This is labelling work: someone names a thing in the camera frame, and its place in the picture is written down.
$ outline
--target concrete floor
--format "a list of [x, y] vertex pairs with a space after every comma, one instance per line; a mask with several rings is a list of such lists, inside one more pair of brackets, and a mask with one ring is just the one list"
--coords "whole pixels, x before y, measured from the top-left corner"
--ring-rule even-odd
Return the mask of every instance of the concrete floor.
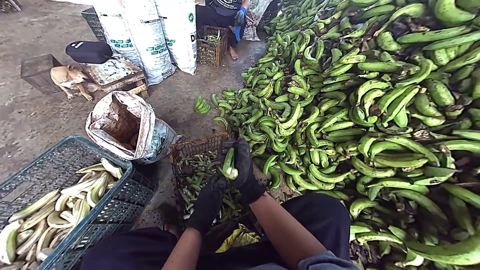
[[[65, 45], [77, 40], [96, 40], [80, 12], [89, 6], [46, 0], [22, 0], [18, 13], [0, 13], [0, 183], [53, 144], [69, 135], [86, 136], [88, 113], [105, 93], [93, 93], [89, 102], [78, 97], [67, 100], [63, 92], [42, 94], [20, 78], [22, 59], [53, 54], [62, 64], [72, 63]], [[209, 136], [224, 130], [212, 121], [216, 110], [202, 115], [193, 112], [198, 95], [209, 98], [226, 87], [242, 87], [240, 73], [263, 54], [265, 43], [242, 41], [232, 61], [228, 55], [218, 68], [197, 66], [195, 75], [176, 71], [164, 82], [150, 86], [156, 116], [187, 139]], [[148, 210], [173, 203], [171, 166], [168, 158], [146, 168], [159, 190]]]

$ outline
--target dog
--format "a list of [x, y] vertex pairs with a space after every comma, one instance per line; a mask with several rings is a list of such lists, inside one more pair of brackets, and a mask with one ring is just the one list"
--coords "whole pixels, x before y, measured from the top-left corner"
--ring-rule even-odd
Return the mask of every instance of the dog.
[[[87, 93], [82, 83], [93, 81], [85, 74], [85, 72], [73, 65], [52, 67], [50, 70], [52, 81], [58, 85], [66, 94], [68, 99], [83, 95], [88, 101], [92, 101], [93, 97]], [[80, 93], [73, 93], [71, 89], [78, 89]]]

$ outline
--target black shirt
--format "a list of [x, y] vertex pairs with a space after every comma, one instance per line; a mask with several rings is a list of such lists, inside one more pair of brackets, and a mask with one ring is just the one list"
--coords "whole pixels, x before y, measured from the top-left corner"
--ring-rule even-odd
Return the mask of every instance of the black shirt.
[[240, 9], [241, 2], [242, 0], [214, 0], [213, 4], [218, 14], [232, 16]]

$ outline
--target gloved hand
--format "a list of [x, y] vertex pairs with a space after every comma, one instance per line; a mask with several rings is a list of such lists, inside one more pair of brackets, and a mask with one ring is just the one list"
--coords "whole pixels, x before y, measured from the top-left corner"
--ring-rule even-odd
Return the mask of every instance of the gloved hand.
[[247, 14], [247, 10], [244, 7], [241, 7], [237, 14], [235, 15], [235, 25], [242, 25], [245, 23], [245, 15]]
[[227, 180], [223, 176], [212, 176], [202, 188], [195, 203], [194, 211], [187, 222], [187, 228], [194, 228], [202, 235], [212, 227], [215, 216], [223, 204], [223, 193]]
[[253, 161], [250, 158], [248, 143], [245, 138], [240, 137], [236, 142], [224, 143], [219, 159], [225, 160], [225, 155], [231, 147], [235, 148], [234, 166], [239, 171], [239, 175], [233, 184], [240, 190], [242, 200], [246, 204], [251, 204], [263, 195], [265, 189], [253, 175]]

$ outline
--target black bag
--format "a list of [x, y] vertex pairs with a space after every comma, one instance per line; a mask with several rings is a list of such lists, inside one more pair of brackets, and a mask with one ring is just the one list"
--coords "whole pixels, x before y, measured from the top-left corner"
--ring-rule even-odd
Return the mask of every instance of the black bag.
[[65, 48], [65, 53], [79, 63], [103, 64], [108, 59], [114, 58], [112, 48], [107, 43], [99, 41], [72, 42]]

